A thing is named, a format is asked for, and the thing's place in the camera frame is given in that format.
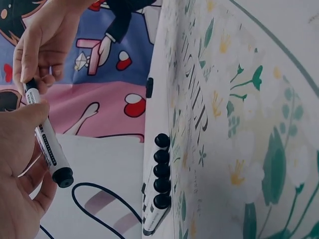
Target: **whiteboard marker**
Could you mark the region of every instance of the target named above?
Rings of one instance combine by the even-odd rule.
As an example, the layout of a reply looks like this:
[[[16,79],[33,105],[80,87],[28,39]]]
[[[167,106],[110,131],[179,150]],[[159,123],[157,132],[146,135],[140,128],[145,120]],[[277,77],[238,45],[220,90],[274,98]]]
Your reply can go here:
[[[157,163],[165,163],[165,164],[169,164],[169,152],[167,152],[166,150],[163,149],[159,149],[157,150],[154,154],[152,154],[153,158],[151,158],[148,162],[148,166],[147,166],[147,177],[145,182],[143,183],[142,186],[142,193],[145,194],[146,192],[146,187],[148,186],[148,183],[150,181],[150,176],[153,170],[153,167],[157,164]]]
[[[170,193],[170,189],[171,189],[170,180],[166,178],[156,179],[153,183],[153,187],[150,187],[149,192],[146,193],[144,205],[148,207],[152,199],[155,197],[155,195],[168,194]]]
[[[147,203],[149,201],[149,197],[147,196],[149,194],[149,192],[148,192],[149,185],[153,184],[155,182],[155,180],[158,178],[169,179],[169,176],[170,176],[170,167],[167,164],[158,164],[154,167],[153,174],[150,177],[150,182],[148,183],[148,186],[145,190],[146,194],[145,194],[145,197],[143,199],[143,202],[144,202],[143,212],[145,212],[146,207],[147,207]]]
[[[33,78],[23,85],[28,105],[41,102],[41,97]],[[49,119],[35,129],[36,138],[43,152],[52,180],[60,188],[67,188],[74,182],[73,171],[62,151]]]
[[[159,194],[154,197],[154,200],[145,215],[145,219],[143,219],[143,234],[145,236],[150,236],[155,232],[155,229],[170,205],[170,196]]]
[[[154,164],[155,164],[155,162],[153,160],[153,158],[155,159],[155,153],[158,152],[159,150],[167,151],[169,146],[170,146],[170,139],[165,133],[160,133],[155,137],[154,145],[153,145],[152,152],[151,152],[151,158],[149,159],[148,166],[146,168],[146,172],[149,172],[148,173],[149,175],[146,177],[146,180],[143,183],[142,193],[145,193],[145,188],[148,184],[150,174],[151,174],[152,169],[153,169]]]

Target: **cartoon tuxedo figure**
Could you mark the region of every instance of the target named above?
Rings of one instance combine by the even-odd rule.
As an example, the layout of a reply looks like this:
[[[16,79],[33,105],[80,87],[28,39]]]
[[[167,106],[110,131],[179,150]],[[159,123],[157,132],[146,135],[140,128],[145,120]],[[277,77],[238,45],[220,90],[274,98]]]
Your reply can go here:
[[[99,0],[91,5],[89,9],[99,10],[99,7],[103,2],[105,2],[105,0]],[[115,15],[115,19],[107,28],[105,37],[101,42],[99,48],[99,66],[103,65],[107,61],[111,50],[111,44],[122,42],[128,31],[132,12],[143,9],[154,2],[156,2],[156,0],[106,0],[110,10]]]

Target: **row of marker caps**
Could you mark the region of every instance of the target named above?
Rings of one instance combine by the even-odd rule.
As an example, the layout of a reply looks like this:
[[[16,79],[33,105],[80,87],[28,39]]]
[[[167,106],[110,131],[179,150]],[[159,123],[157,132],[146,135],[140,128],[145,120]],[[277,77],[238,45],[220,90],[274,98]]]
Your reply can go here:
[[[171,205],[171,183],[169,167],[170,139],[160,133],[155,137],[151,159],[147,167],[149,172],[143,183],[143,234],[150,236],[155,232],[163,215]]]

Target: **white flower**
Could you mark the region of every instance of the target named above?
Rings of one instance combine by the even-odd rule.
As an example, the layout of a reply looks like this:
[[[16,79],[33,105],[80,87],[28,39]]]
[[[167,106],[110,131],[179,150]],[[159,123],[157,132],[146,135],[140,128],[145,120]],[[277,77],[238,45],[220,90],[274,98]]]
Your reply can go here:
[[[279,67],[269,59],[266,59],[262,66],[263,71],[260,76],[260,79],[262,80],[260,85],[260,99],[264,117],[267,117],[279,95],[282,73]]]
[[[234,16],[228,17],[227,21],[219,18],[214,22],[213,40],[211,50],[214,65],[223,74],[226,68],[236,62],[239,40],[235,36],[239,30],[238,21]]]
[[[259,162],[251,162],[255,148],[254,143],[253,132],[241,131],[237,133],[228,162],[230,203],[239,209],[243,209],[245,203],[253,203],[262,190],[264,178],[262,165]]]
[[[244,101],[244,117],[245,120],[251,120],[254,118],[258,102],[253,94],[248,94]]]
[[[305,183],[309,175],[309,157],[305,145],[293,150],[287,161],[287,173],[296,188]]]
[[[250,44],[243,44],[238,49],[240,68],[248,71],[253,64],[255,49]]]
[[[310,120],[302,120],[302,129],[308,142],[319,150],[319,116],[312,112]]]

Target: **red heart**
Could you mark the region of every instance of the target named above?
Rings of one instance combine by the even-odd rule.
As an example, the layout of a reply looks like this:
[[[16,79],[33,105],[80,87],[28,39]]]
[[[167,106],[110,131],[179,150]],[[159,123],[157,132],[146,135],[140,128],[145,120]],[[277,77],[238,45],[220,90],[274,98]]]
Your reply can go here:
[[[5,72],[5,82],[10,83],[12,81],[12,67],[9,64],[5,64],[3,70]]]

